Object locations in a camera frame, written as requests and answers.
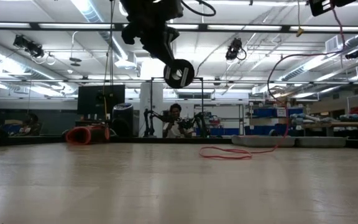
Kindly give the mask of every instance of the computer monitor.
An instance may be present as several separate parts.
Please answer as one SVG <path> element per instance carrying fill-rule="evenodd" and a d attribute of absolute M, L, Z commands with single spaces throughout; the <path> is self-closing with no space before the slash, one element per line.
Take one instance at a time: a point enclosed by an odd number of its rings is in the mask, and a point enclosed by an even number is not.
<path fill-rule="evenodd" d="M 104 114 L 104 96 L 106 96 L 107 113 L 112 108 L 125 102 L 125 85 L 81 86 L 78 89 L 78 114 Z"/>

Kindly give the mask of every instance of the ceiling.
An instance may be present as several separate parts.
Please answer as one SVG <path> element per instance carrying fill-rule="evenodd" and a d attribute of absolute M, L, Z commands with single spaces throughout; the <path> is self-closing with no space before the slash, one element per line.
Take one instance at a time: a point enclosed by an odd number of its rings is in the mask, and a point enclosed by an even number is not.
<path fill-rule="evenodd" d="M 100 16 L 107 21 L 110 16 L 110 2 L 108 0 L 92 1 Z M 173 23 L 297 25 L 298 6 L 294 4 L 296 1 L 271 1 L 271 4 L 268 3 L 269 1 L 255 0 L 254 5 L 250 6 L 248 1 L 216 1 L 213 4 L 217 11 L 216 16 L 201 17 L 185 9 L 184 16 L 175 19 Z M 202 6 L 198 4 L 190 4 L 190 6 L 198 11 L 203 10 Z M 299 12 L 302 25 L 337 25 L 331 12 L 313 17 L 310 7 L 306 6 L 305 2 L 300 3 Z M 342 25 L 358 26 L 358 6 L 337 8 L 337 15 Z M 0 21 L 86 22 L 86 19 L 71 0 L 0 0 Z M 116 1 L 113 21 L 127 22 L 126 17 L 119 10 L 118 1 Z M 224 56 L 233 34 L 231 32 L 182 32 L 174 42 L 175 56 L 189 60 L 197 68 L 209 53 L 229 39 L 205 61 L 200 68 L 199 76 L 205 79 L 220 77 L 223 80 L 266 80 L 280 57 L 290 54 L 322 52 L 325 50 L 325 42 L 335 36 L 334 34 L 303 34 L 296 37 L 294 34 L 240 33 L 236 37 L 240 37 L 243 44 L 247 43 L 247 59 L 229 65 Z M 26 52 L 17 50 L 12 45 L 16 35 L 24 35 L 29 40 L 42 44 L 45 51 L 55 56 L 57 60 L 55 64 L 44 63 L 41 65 L 48 70 L 70 79 L 79 79 L 82 76 L 88 76 L 89 79 L 104 79 L 108 45 L 97 32 L 77 33 L 71 51 L 72 31 L 0 30 L 1 46 L 30 58 Z M 134 52 L 137 55 L 139 65 L 149 56 L 142 49 L 139 41 L 135 45 L 126 45 L 121 39 L 120 32 L 114 32 L 113 35 L 126 52 Z M 345 38 L 353 36 L 349 34 L 345 35 Z M 80 67 L 70 65 L 72 63 L 69 61 L 71 54 L 73 57 L 83 60 Z M 309 58 L 293 57 L 283 61 L 277 66 L 273 79 L 277 79 L 284 71 L 307 60 Z M 355 63 L 355 60 L 341 61 L 339 57 L 334 58 L 312 69 L 313 73 L 302 74 L 294 80 L 312 81 L 352 63 Z M 139 79 L 139 77 L 134 70 L 125 70 L 114 66 L 114 79 Z M 140 83 L 127 85 L 129 88 L 138 88 Z M 250 90 L 252 87 L 254 84 L 238 84 L 233 89 Z M 200 85 L 190 85 L 189 88 L 200 88 Z M 220 87 L 206 85 L 206 88 L 223 88 L 223 85 Z"/>

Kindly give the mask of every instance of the concrete floor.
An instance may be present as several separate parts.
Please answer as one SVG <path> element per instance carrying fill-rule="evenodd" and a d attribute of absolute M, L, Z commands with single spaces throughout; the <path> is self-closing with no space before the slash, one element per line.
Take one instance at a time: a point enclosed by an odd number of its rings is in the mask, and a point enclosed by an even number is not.
<path fill-rule="evenodd" d="M 200 145 L 0 148 L 0 223 L 358 224 L 358 149 L 250 161 Z"/>

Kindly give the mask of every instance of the person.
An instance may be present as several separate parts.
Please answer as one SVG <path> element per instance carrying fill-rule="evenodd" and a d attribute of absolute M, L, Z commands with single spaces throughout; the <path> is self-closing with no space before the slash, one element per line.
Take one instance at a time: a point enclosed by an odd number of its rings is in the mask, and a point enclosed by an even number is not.
<path fill-rule="evenodd" d="M 177 103 L 171 105 L 170 116 L 175 120 L 173 123 L 165 123 L 163 128 L 163 138 L 191 138 L 192 129 L 184 129 L 179 127 L 177 119 L 180 117 L 181 106 Z"/>
<path fill-rule="evenodd" d="M 39 136 L 40 135 L 40 124 L 38 123 L 38 116 L 29 113 L 27 119 L 23 121 L 23 126 L 20 128 L 19 133 L 15 136 Z"/>

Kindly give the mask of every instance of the red cable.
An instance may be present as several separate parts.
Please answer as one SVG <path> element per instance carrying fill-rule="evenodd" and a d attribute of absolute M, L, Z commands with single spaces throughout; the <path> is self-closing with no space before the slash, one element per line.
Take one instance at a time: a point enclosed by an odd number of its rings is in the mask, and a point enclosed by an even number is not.
<path fill-rule="evenodd" d="M 284 141 L 284 139 L 288 136 L 288 129 L 290 127 L 290 119 L 288 116 L 288 108 L 287 108 L 287 104 L 280 101 L 279 99 L 277 99 L 273 93 L 270 91 L 269 88 L 269 83 L 270 83 L 270 79 L 273 75 L 273 72 L 275 71 L 276 67 L 278 66 L 278 64 L 280 64 L 282 61 L 284 61 L 287 58 L 290 57 L 296 57 L 296 56 L 302 56 L 302 57 L 313 57 L 313 56 L 320 56 L 320 55 L 329 55 L 329 54 L 338 54 L 338 53 L 342 53 L 345 49 L 345 36 L 343 34 L 343 27 L 342 27 L 342 23 L 339 20 L 335 8 L 334 8 L 334 3 L 333 0 L 331 0 L 331 8 L 332 8 L 332 12 L 334 14 L 335 20 L 339 25 L 339 34 L 341 35 L 342 38 L 342 49 L 338 50 L 336 52 L 327 52 L 327 53 L 318 53 L 318 54 L 292 54 L 292 55 L 287 55 L 284 58 L 281 58 L 273 67 L 272 71 L 270 72 L 268 78 L 267 78 L 267 91 L 269 93 L 270 96 L 273 97 L 274 100 L 278 101 L 279 103 L 281 103 L 282 105 L 284 105 L 285 108 L 285 117 L 287 119 L 286 122 L 286 126 L 285 126 L 285 133 L 283 135 L 283 137 L 281 138 L 281 140 L 271 149 L 266 150 L 266 151 L 260 151 L 260 152 L 249 152 L 243 149 L 221 149 L 215 146 L 206 146 L 206 147 L 202 147 L 199 151 L 199 155 L 203 158 L 209 158 L 209 159 L 251 159 L 253 154 L 261 154 L 261 153 L 267 153 L 267 152 L 274 152 Z M 203 154 L 203 149 L 217 149 L 220 151 L 224 151 L 224 152 L 236 152 L 236 153 L 241 153 L 241 154 L 247 154 L 247 156 L 239 156 L 239 157 L 233 157 L 233 156 L 217 156 L 217 155 L 212 155 L 212 156 L 206 156 Z"/>

